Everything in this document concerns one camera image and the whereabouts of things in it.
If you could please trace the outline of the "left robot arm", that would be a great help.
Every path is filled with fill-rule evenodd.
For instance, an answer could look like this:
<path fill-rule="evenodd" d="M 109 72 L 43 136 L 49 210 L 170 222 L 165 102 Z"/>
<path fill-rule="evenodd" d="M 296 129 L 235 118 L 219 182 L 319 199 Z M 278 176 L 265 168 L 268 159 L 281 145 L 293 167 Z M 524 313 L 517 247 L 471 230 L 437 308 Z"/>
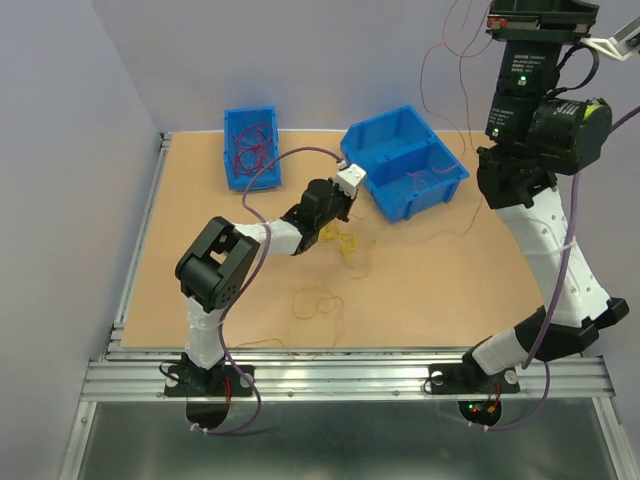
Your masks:
<path fill-rule="evenodd" d="M 262 255 L 295 256 L 309 250 L 335 219 L 346 222 L 362 179 L 336 175 L 309 182 L 299 203 L 281 218 L 234 224 L 215 217 L 176 266 L 188 308 L 185 346 L 188 382 L 199 393 L 215 392 L 224 358 L 219 328 L 223 314 L 243 292 L 254 260 Z"/>

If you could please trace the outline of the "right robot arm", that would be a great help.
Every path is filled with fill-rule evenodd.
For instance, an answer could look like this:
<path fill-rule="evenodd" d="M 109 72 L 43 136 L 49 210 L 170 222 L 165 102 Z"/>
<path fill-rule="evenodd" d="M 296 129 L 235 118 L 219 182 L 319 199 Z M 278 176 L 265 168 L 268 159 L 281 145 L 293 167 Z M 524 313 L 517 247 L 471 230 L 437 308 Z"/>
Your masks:
<path fill-rule="evenodd" d="M 575 236 L 577 214 L 563 208 L 557 187 L 559 176 L 578 177 L 600 157 L 612 131 L 605 100 L 571 100 L 559 83 L 569 58 L 590 49 L 597 14 L 585 1 L 495 1 L 489 8 L 488 33 L 505 49 L 486 125 L 491 146 L 477 151 L 477 183 L 525 256 L 543 303 L 465 354 L 460 378 L 472 390 L 508 368 L 580 353 L 629 312 L 592 273 Z"/>

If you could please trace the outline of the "large blue divided bin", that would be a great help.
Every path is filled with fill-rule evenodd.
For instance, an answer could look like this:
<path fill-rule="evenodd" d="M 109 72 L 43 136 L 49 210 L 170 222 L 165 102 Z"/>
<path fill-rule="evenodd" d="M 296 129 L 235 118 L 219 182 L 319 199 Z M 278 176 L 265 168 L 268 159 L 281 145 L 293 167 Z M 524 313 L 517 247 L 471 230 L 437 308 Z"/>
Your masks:
<path fill-rule="evenodd" d="M 469 172 L 407 105 L 353 124 L 340 143 L 366 171 L 365 187 L 391 224 L 450 202 Z"/>

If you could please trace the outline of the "small blue bin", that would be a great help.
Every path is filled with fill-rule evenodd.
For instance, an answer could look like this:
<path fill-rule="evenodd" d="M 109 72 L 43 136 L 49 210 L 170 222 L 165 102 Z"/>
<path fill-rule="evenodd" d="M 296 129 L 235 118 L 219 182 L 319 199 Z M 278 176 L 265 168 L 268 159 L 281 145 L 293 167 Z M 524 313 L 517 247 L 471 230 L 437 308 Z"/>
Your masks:
<path fill-rule="evenodd" d="M 224 112 L 223 165 L 231 191 L 244 191 L 251 179 L 278 156 L 279 132 L 274 106 Z"/>

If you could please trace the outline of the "aluminium rail frame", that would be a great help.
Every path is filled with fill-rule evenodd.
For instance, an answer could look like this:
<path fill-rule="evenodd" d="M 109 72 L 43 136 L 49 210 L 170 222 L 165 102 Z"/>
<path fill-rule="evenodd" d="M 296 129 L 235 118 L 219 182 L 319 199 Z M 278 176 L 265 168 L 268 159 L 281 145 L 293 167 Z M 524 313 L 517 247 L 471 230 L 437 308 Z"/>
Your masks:
<path fill-rule="evenodd" d="M 258 395 L 169 398 L 161 365 L 187 338 L 176 262 L 212 216 L 247 223 L 223 178 L 221 132 L 164 137 L 138 250 L 106 353 L 86 371 L 64 479 L 635 479 L 600 357 L 515 370 L 497 431 L 432 364 L 542 301 L 519 249 L 466 181 L 446 206 L 391 226 L 361 194 L 361 269 L 331 244 L 276 256 L 225 335 Z"/>

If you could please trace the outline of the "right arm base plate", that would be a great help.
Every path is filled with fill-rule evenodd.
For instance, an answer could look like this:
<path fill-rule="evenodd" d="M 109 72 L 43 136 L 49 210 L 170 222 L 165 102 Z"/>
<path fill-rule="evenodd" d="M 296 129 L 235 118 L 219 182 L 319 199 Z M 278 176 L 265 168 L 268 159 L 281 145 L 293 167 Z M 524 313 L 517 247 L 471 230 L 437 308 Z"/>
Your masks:
<path fill-rule="evenodd" d="M 431 395 L 515 394 L 520 384 L 514 369 L 486 375 L 480 368 L 466 363 L 432 364 L 422 390 Z"/>

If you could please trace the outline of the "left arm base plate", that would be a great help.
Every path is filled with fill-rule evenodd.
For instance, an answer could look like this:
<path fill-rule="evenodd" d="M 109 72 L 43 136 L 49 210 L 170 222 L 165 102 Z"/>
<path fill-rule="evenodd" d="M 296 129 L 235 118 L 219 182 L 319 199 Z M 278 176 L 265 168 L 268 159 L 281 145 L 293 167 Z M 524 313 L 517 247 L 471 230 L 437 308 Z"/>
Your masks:
<path fill-rule="evenodd" d="M 253 390 L 230 365 L 218 365 L 203 375 L 190 372 L 183 365 L 160 366 L 165 378 L 163 395 L 169 398 L 249 398 Z"/>

